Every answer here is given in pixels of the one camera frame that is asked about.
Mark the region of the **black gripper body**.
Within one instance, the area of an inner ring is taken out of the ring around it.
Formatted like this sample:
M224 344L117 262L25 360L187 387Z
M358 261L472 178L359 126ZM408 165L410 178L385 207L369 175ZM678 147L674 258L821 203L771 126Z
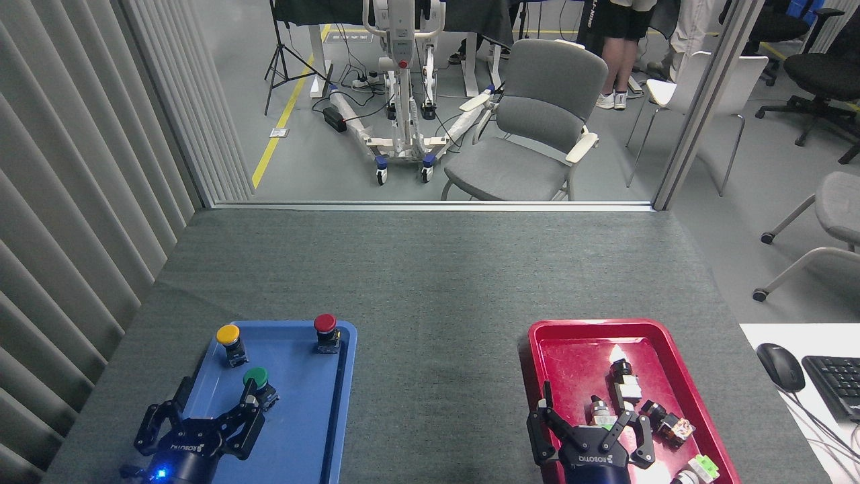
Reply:
M168 431L151 454L147 468L121 465L125 483L211 483L221 454L215 419L184 419Z
M611 441L607 450L603 444L610 435L599 426L574 426L559 437L559 459L565 483L630 483L629 454L623 444Z

